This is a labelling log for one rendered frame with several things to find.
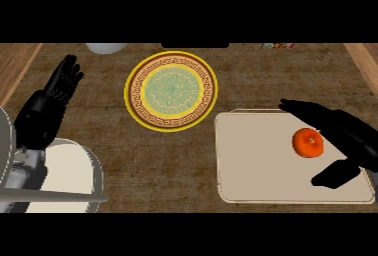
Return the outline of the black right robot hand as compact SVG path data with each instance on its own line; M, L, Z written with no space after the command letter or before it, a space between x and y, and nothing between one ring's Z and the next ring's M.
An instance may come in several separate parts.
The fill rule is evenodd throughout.
M331 110L314 102L281 100L280 108L320 132L346 155L312 178L312 185L340 188L365 168L378 173L378 130L346 111Z

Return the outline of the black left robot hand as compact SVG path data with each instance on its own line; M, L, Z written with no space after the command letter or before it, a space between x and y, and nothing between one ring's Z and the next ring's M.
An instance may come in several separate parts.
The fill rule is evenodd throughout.
M83 76L77 57L67 55L45 88L33 93L15 119L18 149L45 150L54 142Z

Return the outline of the orange squash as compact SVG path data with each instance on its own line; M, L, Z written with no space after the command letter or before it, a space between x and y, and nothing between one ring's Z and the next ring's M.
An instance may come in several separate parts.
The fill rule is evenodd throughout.
M302 128L293 135L293 149L303 158L317 158L324 153L324 139L321 133Z

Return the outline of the beige rectangular tray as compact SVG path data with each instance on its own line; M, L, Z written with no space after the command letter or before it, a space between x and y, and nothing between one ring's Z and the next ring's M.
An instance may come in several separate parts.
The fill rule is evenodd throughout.
M345 157L331 143L317 158L293 149L293 135L308 124L281 111L228 112L218 115L218 188L230 203L371 204L376 190L370 175L340 188L312 184L314 176Z

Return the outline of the yellow rimmed patterned plate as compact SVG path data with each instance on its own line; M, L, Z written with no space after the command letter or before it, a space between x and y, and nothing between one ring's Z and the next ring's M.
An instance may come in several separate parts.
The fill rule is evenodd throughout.
M194 127L218 101L219 82L209 63L193 53L166 51L134 68L125 102L137 122L159 132Z

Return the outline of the pale grey bowl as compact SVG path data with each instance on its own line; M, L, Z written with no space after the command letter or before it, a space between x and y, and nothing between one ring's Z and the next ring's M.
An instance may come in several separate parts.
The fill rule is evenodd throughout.
M128 44L126 43L88 43L86 46L95 54L107 55L123 50Z

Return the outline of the colourful printed box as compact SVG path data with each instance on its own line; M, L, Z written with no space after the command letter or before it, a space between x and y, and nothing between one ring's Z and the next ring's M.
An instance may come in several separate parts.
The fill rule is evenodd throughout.
M296 43L263 43L263 49L293 49Z

